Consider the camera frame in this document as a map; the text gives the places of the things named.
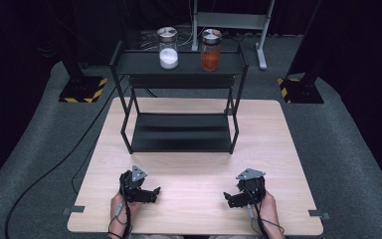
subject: black metal shelf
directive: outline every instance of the black metal shelf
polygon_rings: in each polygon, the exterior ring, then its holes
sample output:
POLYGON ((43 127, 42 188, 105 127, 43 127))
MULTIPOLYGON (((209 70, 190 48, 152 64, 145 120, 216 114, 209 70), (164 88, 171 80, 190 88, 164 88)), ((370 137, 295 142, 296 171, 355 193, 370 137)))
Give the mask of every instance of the black metal shelf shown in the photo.
POLYGON ((140 114, 131 148, 132 151, 229 152, 228 116, 140 114))
POLYGON ((200 54, 180 52, 179 65, 164 70, 159 65, 157 52, 121 51, 117 45, 110 61, 122 103, 125 119, 120 131, 129 153, 135 151, 234 151, 239 128, 238 105, 248 71, 241 46, 236 52, 222 52, 219 68, 205 72, 200 67, 200 54), (241 76, 237 97, 233 98, 236 76, 241 76), (131 86, 128 106, 123 97, 120 81, 127 76, 131 86), (151 114, 140 110, 135 89, 226 89, 227 102, 219 114, 151 114), (137 120, 132 141, 126 136, 129 114, 135 105, 137 120), (235 133, 231 139, 228 117, 233 118, 235 133))

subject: table surface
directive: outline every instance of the table surface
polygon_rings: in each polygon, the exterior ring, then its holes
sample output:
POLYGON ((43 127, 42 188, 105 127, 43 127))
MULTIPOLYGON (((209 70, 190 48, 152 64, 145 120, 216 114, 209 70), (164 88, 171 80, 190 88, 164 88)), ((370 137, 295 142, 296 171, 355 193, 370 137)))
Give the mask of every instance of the table surface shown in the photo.
MULTIPOLYGON (((213 99, 139 100, 144 111, 155 113, 215 113, 225 106, 224 100, 213 99)), ((160 186, 161 191, 156 203, 140 208, 132 222, 132 233, 255 235, 247 208, 230 208, 223 195, 240 193, 236 176, 252 168, 266 172, 266 188, 276 198, 286 235, 321 234, 320 219, 308 214, 316 207, 280 104, 241 100, 237 117, 240 136, 233 154, 129 154, 119 133, 124 113, 119 98, 114 99, 76 201, 85 210, 71 214, 68 228, 73 232, 105 232, 110 199, 119 189, 119 177, 136 165, 148 174, 142 189, 160 186)), ((132 112, 126 130, 129 140, 135 119, 136 112, 132 112)))

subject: jar with orange contents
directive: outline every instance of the jar with orange contents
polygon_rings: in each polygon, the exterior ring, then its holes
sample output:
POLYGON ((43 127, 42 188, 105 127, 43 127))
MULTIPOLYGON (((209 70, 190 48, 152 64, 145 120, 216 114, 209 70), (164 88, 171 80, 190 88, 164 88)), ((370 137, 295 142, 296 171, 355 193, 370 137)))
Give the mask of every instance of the jar with orange contents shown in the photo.
POLYGON ((214 72, 219 67, 222 34, 219 30, 207 29, 202 36, 201 67, 206 72, 214 72))

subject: human hand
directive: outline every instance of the human hand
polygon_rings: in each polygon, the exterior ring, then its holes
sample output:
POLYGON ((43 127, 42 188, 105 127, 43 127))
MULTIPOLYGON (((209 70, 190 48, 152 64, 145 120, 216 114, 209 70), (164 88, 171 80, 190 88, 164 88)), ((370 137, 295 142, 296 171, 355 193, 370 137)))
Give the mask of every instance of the human hand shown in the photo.
MULTIPOLYGON (((135 217, 138 208, 142 205, 142 202, 128 202, 128 207, 131 215, 131 221, 135 217)), ((125 202, 122 195, 119 192, 110 201, 110 224, 108 236, 110 238, 122 238, 123 232, 126 227, 126 209, 125 202), (116 215, 120 203, 123 204, 122 210, 116 215)))
POLYGON ((276 207, 275 198, 268 191, 266 191, 266 196, 263 198, 261 205, 258 203, 257 206, 260 208, 260 217, 263 219, 263 227, 269 235, 269 238, 285 238, 283 230, 279 225, 278 210, 276 207))

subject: orange substance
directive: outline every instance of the orange substance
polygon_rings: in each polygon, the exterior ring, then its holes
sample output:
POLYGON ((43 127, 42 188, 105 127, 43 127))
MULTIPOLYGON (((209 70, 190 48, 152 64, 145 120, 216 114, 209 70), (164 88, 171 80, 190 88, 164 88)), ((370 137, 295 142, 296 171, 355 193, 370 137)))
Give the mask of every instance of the orange substance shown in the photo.
POLYGON ((203 53, 201 56, 201 67, 204 71, 214 72, 219 67, 219 52, 203 53))

